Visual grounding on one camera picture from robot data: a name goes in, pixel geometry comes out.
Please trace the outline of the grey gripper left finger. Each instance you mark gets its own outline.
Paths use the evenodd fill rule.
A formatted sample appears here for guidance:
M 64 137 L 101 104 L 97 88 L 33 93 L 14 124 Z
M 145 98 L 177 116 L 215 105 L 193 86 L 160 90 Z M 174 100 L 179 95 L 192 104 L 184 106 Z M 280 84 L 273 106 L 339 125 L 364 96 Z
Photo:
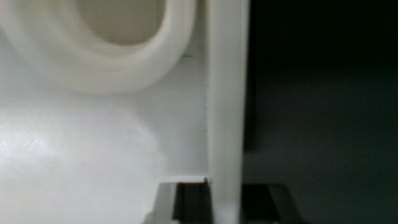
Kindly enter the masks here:
M 208 224 L 208 184 L 161 183 L 142 224 Z

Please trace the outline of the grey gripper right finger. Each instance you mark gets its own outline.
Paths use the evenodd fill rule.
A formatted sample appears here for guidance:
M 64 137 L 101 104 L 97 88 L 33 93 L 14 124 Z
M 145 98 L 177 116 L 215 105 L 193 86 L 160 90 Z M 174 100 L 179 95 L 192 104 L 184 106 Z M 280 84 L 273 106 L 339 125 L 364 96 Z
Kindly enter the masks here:
M 289 189 L 282 184 L 245 184 L 241 188 L 245 224 L 305 224 Z

